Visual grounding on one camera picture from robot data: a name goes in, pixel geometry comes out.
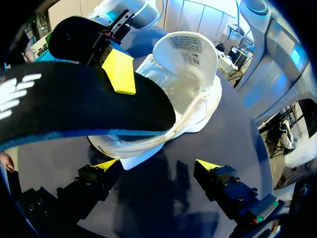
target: cable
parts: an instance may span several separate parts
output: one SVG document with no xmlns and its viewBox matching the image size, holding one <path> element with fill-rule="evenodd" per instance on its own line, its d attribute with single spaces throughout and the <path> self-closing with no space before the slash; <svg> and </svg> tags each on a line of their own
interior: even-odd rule
<svg viewBox="0 0 317 238">
<path fill-rule="evenodd" d="M 246 51 L 247 48 L 248 48 L 248 47 L 246 47 L 246 48 L 243 49 L 242 53 L 239 55 L 238 59 L 235 61 L 235 63 L 234 63 L 233 65 L 236 65 L 236 62 L 239 60 L 239 58 L 241 57 L 241 55 L 243 55 L 244 51 Z"/>
<path fill-rule="evenodd" d="M 164 2 L 164 0 L 162 0 L 162 12 L 161 12 L 160 15 L 159 15 L 159 20 L 162 19 L 162 16 L 163 16 L 163 14 L 164 14 L 164 9 L 165 9 L 165 2 Z"/>
<path fill-rule="evenodd" d="M 243 75 L 236 76 L 236 77 L 234 77 L 234 78 L 228 79 L 228 81 L 231 81 L 231 80 L 233 80 L 233 79 L 235 79 L 235 78 L 239 78 L 239 77 L 242 78 L 242 76 L 243 76 Z"/>
<path fill-rule="evenodd" d="M 244 34 L 244 36 L 241 38 L 241 40 L 242 40 L 243 38 L 245 38 L 245 37 L 250 33 L 250 31 L 251 31 L 251 28 L 248 30 L 248 32 L 247 32 L 246 34 Z"/>
<path fill-rule="evenodd" d="M 236 70 L 235 72 L 233 72 L 231 75 L 229 75 L 229 77 L 227 78 L 227 79 L 229 79 L 230 77 L 232 77 L 236 72 L 238 72 L 238 71 L 240 71 L 241 73 L 242 73 L 242 69 L 244 69 L 244 68 L 246 68 L 246 67 L 249 67 L 249 66 L 245 66 L 245 67 L 243 67 L 250 59 L 252 58 L 252 56 L 251 57 L 249 57 L 244 63 L 243 63 L 243 65 L 241 66 L 241 68 L 239 69 L 239 70 Z"/>
<path fill-rule="evenodd" d="M 241 36 L 240 35 L 240 7 L 237 0 L 236 0 L 236 4 L 237 4 L 237 11 L 238 11 L 238 33 L 239 33 L 239 36 Z"/>
</svg>

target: wall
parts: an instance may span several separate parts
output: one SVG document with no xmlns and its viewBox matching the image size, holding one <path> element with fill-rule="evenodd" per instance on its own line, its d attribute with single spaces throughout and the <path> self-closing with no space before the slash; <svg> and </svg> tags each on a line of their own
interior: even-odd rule
<svg viewBox="0 0 317 238">
<path fill-rule="evenodd" d="M 208 0 L 197 1 L 205 3 L 210 2 Z M 222 5 L 227 3 L 236 8 L 235 1 L 223 0 L 221 2 Z M 182 3 L 183 0 L 168 0 L 165 30 L 169 32 L 178 31 L 180 23 L 180 30 L 199 32 L 214 42 L 221 39 L 228 22 L 234 21 L 233 17 L 228 16 L 227 14 L 222 16 L 222 12 L 214 8 L 208 6 L 204 7 L 195 2 L 185 1 L 182 20 L 180 22 Z"/>
<path fill-rule="evenodd" d="M 152 1 L 156 1 L 158 11 L 161 13 L 162 0 Z M 53 30 L 61 21 L 70 16 L 88 16 L 101 2 L 102 0 L 60 0 L 49 9 L 51 29 Z M 161 28 L 164 27 L 164 16 L 165 14 L 157 23 L 157 26 Z"/>
<path fill-rule="evenodd" d="M 51 29 L 70 16 L 81 16 L 80 0 L 60 0 L 49 9 Z"/>
</svg>

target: yellow pad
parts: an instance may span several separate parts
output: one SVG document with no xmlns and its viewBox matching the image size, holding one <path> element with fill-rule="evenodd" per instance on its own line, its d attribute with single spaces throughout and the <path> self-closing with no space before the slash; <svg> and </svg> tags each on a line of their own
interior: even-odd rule
<svg viewBox="0 0 317 238">
<path fill-rule="evenodd" d="M 196 161 L 199 162 L 202 166 L 204 166 L 204 168 L 208 171 L 210 171 L 216 167 L 223 167 L 223 166 L 215 165 L 215 164 L 203 161 L 203 160 L 196 160 Z"/>
<path fill-rule="evenodd" d="M 114 160 L 110 160 L 108 162 L 104 162 L 104 163 L 101 163 L 101 164 L 98 164 L 98 165 L 94 165 L 93 167 L 99 167 L 101 169 L 104 169 L 105 171 L 111 167 L 111 165 L 113 165 L 114 162 L 116 162 L 117 159 L 114 159 Z"/>
<path fill-rule="evenodd" d="M 116 49 L 112 49 L 102 68 L 106 71 L 116 93 L 130 95 L 136 93 L 133 58 L 131 56 Z"/>
</svg>

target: table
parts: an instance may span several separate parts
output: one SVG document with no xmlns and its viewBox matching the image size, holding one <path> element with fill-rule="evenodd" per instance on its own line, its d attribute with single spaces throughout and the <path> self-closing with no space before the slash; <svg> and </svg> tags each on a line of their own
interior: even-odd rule
<svg viewBox="0 0 317 238">
<path fill-rule="evenodd" d="M 166 33 L 160 28 L 131 31 L 122 47 L 137 67 Z M 241 180 L 272 193 L 272 177 L 264 143 L 242 99 L 219 75 L 222 98 L 206 127 L 164 145 L 152 158 L 127 171 L 105 202 L 99 202 L 78 224 L 108 238 L 229 237 L 234 221 L 216 202 L 210 203 L 193 177 L 194 161 L 229 164 Z M 53 195 L 96 163 L 85 137 L 23 145 L 18 151 L 22 191 L 43 186 Z"/>
</svg>

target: person's hand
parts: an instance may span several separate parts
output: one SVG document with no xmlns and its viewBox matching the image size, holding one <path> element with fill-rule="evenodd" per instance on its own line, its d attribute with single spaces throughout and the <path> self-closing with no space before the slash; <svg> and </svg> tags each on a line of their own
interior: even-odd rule
<svg viewBox="0 0 317 238">
<path fill-rule="evenodd" d="M 14 172 L 14 164 L 10 156 L 8 156 L 4 152 L 0 152 L 0 160 L 2 165 L 8 170 L 10 173 Z"/>
</svg>

